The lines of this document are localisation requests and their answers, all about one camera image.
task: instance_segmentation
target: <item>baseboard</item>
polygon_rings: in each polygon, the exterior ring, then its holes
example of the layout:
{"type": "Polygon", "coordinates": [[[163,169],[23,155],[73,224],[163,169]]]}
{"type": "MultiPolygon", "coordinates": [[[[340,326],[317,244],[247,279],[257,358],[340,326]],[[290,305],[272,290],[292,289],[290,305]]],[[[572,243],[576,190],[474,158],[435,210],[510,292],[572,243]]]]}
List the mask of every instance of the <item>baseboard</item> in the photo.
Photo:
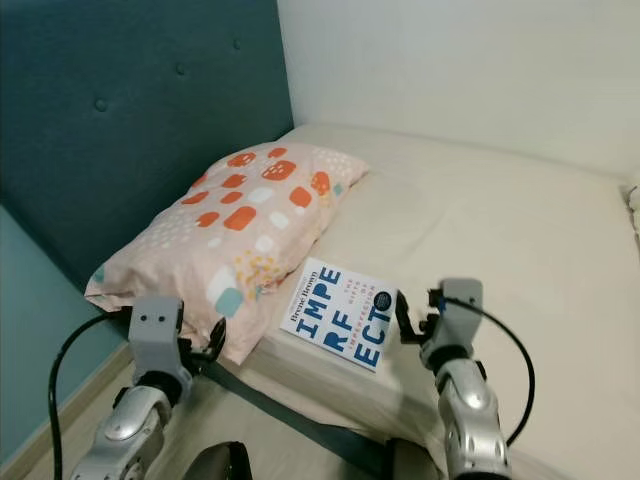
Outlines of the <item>baseboard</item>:
{"type": "MultiPolygon", "coordinates": [[[[100,392],[131,363],[131,360],[129,344],[125,342],[104,361],[96,373],[60,409],[60,429],[63,433],[100,392]]],[[[47,422],[36,431],[13,460],[3,465],[0,477],[21,480],[49,449],[51,449],[51,427],[47,422]]]]}

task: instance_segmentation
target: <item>teal wall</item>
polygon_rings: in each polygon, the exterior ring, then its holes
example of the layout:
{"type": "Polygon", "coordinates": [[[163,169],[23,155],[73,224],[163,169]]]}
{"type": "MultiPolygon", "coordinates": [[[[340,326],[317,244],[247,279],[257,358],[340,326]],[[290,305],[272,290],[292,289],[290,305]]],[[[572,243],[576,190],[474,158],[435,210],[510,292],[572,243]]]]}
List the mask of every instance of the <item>teal wall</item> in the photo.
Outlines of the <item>teal wall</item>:
{"type": "MultiPolygon", "coordinates": [[[[15,455],[47,417],[49,369],[66,337],[96,315],[76,288],[0,206],[0,461],[15,455]]],[[[58,379],[62,403],[123,336],[100,324],[76,340],[58,379]]]]}

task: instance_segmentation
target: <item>book cover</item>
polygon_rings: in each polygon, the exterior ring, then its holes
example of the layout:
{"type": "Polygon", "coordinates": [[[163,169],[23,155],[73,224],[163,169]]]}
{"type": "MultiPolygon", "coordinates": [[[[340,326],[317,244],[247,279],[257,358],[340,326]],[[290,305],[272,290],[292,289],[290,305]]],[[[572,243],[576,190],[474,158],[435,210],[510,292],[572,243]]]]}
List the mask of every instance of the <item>book cover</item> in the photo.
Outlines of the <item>book cover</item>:
{"type": "Polygon", "coordinates": [[[388,282],[309,258],[280,328],[375,372],[396,295],[388,282]]]}

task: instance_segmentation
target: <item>bed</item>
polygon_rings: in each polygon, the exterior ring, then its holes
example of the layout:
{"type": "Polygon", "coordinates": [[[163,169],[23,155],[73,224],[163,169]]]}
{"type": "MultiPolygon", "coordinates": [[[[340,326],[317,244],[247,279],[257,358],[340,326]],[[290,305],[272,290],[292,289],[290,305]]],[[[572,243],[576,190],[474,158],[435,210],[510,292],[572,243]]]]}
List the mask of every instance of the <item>bed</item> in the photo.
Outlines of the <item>bed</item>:
{"type": "MultiPolygon", "coordinates": [[[[519,478],[633,477],[640,259],[621,179],[378,131],[290,131],[275,2],[77,6],[3,6],[2,191],[80,289],[213,159],[285,133],[342,150],[371,171],[310,254],[394,282],[414,319],[441,278],[482,280],[486,308],[521,337],[538,373],[514,448],[519,478]]],[[[318,422],[423,443],[444,468],[433,377],[417,347],[396,331],[374,375],[280,331],[296,281],[294,272],[262,299],[268,334],[241,367],[224,367],[318,422]]],[[[524,364],[490,325],[475,345],[509,431],[526,398],[524,364]]]]}

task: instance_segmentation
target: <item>pink pillowcase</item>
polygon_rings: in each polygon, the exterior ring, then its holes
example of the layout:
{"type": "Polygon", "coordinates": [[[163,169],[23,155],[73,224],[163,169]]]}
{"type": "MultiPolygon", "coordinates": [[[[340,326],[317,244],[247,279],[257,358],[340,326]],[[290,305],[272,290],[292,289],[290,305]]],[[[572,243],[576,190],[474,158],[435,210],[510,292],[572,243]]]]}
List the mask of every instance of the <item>pink pillowcase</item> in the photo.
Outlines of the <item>pink pillowcase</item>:
{"type": "Polygon", "coordinates": [[[239,364],[269,323],[260,296],[300,264],[366,171],[357,158],[304,144],[225,157],[102,265],[85,296],[107,311],[145,294],[178,296],[181,335],[200,347],[224,316],[222,355],[239,364]]]}

